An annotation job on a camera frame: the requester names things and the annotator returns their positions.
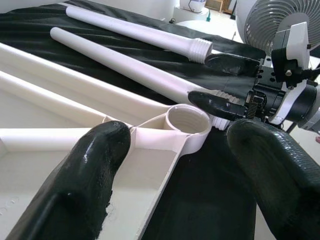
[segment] black plastic sheet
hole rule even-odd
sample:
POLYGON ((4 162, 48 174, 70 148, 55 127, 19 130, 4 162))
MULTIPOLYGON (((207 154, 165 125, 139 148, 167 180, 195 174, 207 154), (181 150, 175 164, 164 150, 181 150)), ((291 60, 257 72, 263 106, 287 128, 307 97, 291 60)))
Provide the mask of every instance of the black plastic sheet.
MULTIPOLYGON (((67 3, 177 35, 204 38, 213 42, 215 50, 228 54, 253 60, 265 57, 264 52, 248 45, 136 13, 89 1, 67 3)), ((65 9, 51 4, 0 14, 0 42, 169 105, 174 102, 52 40, 50 29, 60 27, 203 87, 242 99, 254 83, 252 71, 243 65, 241 71, 230 74, 219 70, 214 62, 211 67, 189 62, 184 56, 69 18, 65 9)), ((230 58, 226 59, 232 69, 230 58)), ((223 59, 217 64, 223 65, 223 59)), ((234 66, 239 66, 238 58, 234 66)), ((212 129, 200 151, 179 160, 143 240, 252 240, 255 212, 253 194, 229 151, 225 133, 212 129)))

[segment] fan grille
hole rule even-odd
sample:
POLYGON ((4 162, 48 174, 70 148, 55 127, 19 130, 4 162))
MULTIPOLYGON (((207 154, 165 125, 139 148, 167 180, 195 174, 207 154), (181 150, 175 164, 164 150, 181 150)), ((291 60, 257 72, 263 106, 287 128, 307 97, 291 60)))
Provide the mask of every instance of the fan grille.
POLYGON ((320 0, 258 0, 245 23, 245 41, 270 55, 281 22, 295 13, 308 16, 309 43, 316 47, 320 43, 320 0))

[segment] white plastic tray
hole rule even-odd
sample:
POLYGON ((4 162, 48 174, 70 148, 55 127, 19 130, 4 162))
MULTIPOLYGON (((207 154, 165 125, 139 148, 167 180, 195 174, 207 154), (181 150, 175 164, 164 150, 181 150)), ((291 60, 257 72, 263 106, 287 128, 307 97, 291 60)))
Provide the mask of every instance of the white plastic tray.
POLYGON ((77 139, 110 120, 134 127, 99 239, 139 239, 179 156, 196 152, 206 139, 209 116, 186 104, 160 104, 4 44, 0 55, 0 239, 77 139))

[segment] screw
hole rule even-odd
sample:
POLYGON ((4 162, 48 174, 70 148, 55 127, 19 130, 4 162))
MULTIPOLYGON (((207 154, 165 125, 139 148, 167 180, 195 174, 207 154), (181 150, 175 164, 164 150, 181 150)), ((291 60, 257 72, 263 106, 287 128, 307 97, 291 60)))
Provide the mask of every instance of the screw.
POLYGON ((292 76, 292 71, 289 69, 289 70, 287 70, 286 72, 285 72, 285 75, 287 76, 287 77, 291 77, 292 76))

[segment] white plastic pipe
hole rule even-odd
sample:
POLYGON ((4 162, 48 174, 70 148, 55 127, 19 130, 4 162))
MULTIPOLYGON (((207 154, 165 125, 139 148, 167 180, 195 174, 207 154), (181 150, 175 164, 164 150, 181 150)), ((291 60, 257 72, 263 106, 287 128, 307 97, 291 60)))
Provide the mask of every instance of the white plastic pipe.
POLYGON ((114 17, 68 6, 65 10, 68 17, 91 24, 132 39, 136 39, 159 48, 186 56, 190 61, 204 64, 211 54, 213 43, 201 38, 188 38, 151 27, 127 22, 114 17))
MULTIPOLYGON (((188 99, 188 93, 191 91, 210 93, 229 99, 233 103, 239 101, 236 97, 230 96, 220 90, 206 89, 58 27, 52 28, 50 35, 54 40, 67 47, 179 104, 192 104, 188 99)), ((226 129, 228 124, 228 120, 219 117, 213 118, 213 126, 220 130, 226 129)))

